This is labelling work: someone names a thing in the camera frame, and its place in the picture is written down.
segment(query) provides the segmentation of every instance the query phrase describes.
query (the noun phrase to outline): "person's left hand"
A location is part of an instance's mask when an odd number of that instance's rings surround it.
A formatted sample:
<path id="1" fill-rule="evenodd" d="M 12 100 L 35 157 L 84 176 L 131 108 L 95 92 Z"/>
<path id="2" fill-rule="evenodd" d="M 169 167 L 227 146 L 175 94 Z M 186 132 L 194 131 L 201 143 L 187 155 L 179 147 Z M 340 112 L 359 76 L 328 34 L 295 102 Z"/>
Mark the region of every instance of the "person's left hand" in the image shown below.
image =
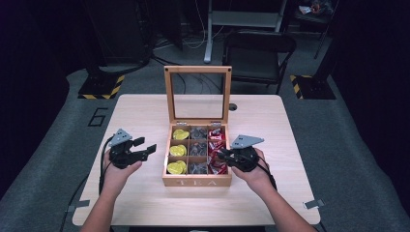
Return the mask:
<path id="1" fill-rule="evenodd" d="M 142 165 L 142 161 L 137 161 L 124 169 L 120 169 L 114 166 L 109 160 L 109 150 L 104 154 L 103 163 L 104 170 L 106 169 L 106 171 L 104 175 L 102 195 L 104 194 L 114 198 L 117 198 L 121 193 L 121 190 L 124 188 L 124 185 L 131 174 L 138 170 Z"/>

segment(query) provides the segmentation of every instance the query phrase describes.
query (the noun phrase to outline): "black stand base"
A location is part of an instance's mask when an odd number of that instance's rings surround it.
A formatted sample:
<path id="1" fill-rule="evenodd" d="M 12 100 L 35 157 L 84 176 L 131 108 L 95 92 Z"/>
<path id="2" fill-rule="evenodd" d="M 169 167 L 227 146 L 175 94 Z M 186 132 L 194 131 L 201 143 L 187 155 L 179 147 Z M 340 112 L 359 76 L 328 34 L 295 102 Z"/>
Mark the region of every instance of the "black stand base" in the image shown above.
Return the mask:
<path id="1" fill-rule="evenodd" d="M 100 72 L 88 75 L 81 89 L 79 99 L 113 99 L 117 94 L 124 77 L 122 73 Z"/>
<path id="2" fill-rule="evenodd" d="M 328 82 L 318 82 L 310 75 L 291 75 L 296 97 L 301 100 L 335 100 Z"/>

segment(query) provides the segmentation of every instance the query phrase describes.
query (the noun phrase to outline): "chair backrest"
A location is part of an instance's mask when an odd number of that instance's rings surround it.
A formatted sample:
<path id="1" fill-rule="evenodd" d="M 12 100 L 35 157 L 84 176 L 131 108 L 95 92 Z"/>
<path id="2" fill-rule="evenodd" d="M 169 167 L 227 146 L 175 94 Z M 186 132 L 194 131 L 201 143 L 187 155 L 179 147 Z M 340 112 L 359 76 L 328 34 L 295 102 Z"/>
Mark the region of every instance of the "chair backrest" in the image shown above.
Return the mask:
<path id="1" fill-rule="evenodd" d="M 288 53 L 287 56 L 290 57 L 296 49 L 296 42 L 290 36 L 278 32 L 239 30 L 226 37 L 223 59 L 226 59 L 231 47 Z"/>

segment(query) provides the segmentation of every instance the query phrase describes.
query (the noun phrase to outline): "person's arm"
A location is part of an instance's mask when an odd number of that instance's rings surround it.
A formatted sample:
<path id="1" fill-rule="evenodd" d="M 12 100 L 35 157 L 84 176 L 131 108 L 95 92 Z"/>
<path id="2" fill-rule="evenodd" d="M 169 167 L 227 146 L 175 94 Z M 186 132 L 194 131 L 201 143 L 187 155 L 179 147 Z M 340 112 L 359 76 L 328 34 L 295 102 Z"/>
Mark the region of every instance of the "person's arm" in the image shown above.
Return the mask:
<path id="1" fill-rule="evenodd" d="M 256 153 L 265 159 L 263 152 L 256 149 Z M 267 167 L 264 161 L 259 164 Z M 269 180 L 269 176 L 260 167 L 256 167 L 251 172 L 242 172 L 236 167 L 232 171 L 241 179 L 245 180 L 250 187 L 266 204 L 278 231 L 316 231 L 307 221 L 305 221 L 274 189 Z"/>
<path id="2" fill-rule="evenodd" d="M 81 231 L 109 231 L 114 204 L 121 190 L 124 188 L 128 178 L 136 171 L 142 162 L 138 161 L 124 169 L 119 169 L 110 164 L 109 151 L 104 155 L 104 183 L 102 193 L 91 210 L 90 215 L 85 220 Z"/>

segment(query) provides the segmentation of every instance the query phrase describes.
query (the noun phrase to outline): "yellow and black hazard tape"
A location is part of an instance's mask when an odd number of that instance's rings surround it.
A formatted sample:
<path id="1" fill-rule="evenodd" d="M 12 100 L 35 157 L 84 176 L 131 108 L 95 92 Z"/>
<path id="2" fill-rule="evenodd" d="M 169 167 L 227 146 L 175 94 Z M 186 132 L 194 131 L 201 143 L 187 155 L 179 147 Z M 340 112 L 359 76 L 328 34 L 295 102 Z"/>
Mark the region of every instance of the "yellow and black hazard tape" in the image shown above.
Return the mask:
<path id="1" fill-rule="evenodd" d="M 290 75 L 290 81 L 292 81 L 293 90 L 295 91 L 296 97 L 302 100 L 304 96 L 302 95 L 301 87 L 297 81 L 298 77 L 311 78 L 311 75 Z"/>
<path id="2" fill-rule="evenodd" d="M 89 99 L 89 100 L 97 100 L 97 99 L 114 99 L 117 96 L 118 91 L 120 90 L 121 84 L 123 83 L 124 76 L 121 75 L 118 77 L 117 82 L 115 83 L 114 88 L 112 89 L 109 95 L 78 95 L 79 99 Z"/>

